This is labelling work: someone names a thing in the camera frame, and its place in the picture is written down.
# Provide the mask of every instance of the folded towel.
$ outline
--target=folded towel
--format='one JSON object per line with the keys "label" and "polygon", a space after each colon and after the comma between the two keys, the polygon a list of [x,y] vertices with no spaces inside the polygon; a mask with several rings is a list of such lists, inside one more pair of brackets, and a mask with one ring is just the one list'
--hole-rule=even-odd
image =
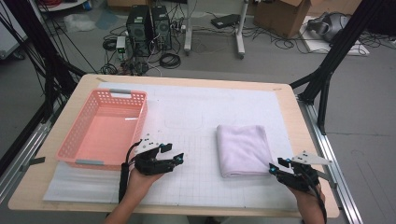
{"label": "folded towel", "polygon": [[269,174],[273,160],[263,126],[219,125],[217,137],[223,177]]}

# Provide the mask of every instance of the mesh basket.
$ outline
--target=mesh basket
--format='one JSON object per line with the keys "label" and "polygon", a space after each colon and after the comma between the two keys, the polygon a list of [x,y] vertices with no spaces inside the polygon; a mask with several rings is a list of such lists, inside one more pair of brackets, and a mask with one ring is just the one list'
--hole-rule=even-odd
{"label": "mesh basket", "polygon": [[140,140],[146,97],[143,91],[93,90],[56,159],[74,167],[120,170],[129,147]]}

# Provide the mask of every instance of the black pole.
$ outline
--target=black pole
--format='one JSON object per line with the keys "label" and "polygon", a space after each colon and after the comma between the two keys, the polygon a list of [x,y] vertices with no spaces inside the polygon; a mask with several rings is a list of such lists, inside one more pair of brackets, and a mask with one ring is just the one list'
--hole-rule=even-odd
{"label": "black pole", "polygon": [[295,89],[308,83],[305,90],[298,95],[299,99],[308,105],[312,105],[320,93],[318,126],[322,134],[326,134],[324,125],[332,74],[347,56],[383,3],[384,0],[362,0],[342,33],[335,39],[332,48],[319,68],[314,73],[290,84]]}

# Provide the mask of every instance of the pink basket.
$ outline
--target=pink basket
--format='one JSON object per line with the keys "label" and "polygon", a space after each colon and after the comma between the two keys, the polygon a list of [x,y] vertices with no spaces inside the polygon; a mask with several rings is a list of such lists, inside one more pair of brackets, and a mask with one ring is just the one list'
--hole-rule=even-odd
{"label": "pink basket", "polygon": [[146,97],[143,91],[93,90],[56,159],[74,167],[120,170],[129,147],[140,140]]}

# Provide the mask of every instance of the desk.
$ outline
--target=desk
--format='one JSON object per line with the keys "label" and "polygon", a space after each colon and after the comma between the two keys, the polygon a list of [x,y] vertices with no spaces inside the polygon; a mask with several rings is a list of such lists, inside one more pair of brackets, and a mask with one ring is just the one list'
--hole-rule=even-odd
{"label": "desk", "polygon": [[[315,146],[309,131],[304,123],[304,118],[296,102],[291,87],[287,84],[253,83],[238,81],[219,81],[186,78],[165,77],[116,77],[104,75],[86,75],[78,83],[76,90],[64,108],[61,116],[54,124],[45,143],[37,153],[37,157],[46,157],[44,163],[33,165],[26,172],[23,180],[14,192],[8,203],[10,209],[17,210],[46,210],[46,211],[94,211],[110,212],[115,204],[110,203],[52,203],[42,200],[48,185],[53,177],[57,161],[55,153],[73,120],[78,115],[86,97],[90,91],[101,82],[137,83],[150,85],[173,85],[185,87],[213,87],[240,90],[274,91],[285,120],[290,144],[294,153],[303,150],[315,153]],[[323,192],[326,195],[326,208],[328,217],[338,217],[338,206],[332,196],[329,185],[322,181]],[[179,214],[194,216],[263,216],[263,217],[298,217],[297,211],[285,211],[275,209],[238,209],[197,206],[160,206],[140,205],[135,209],[136,213],[148,214]]]}

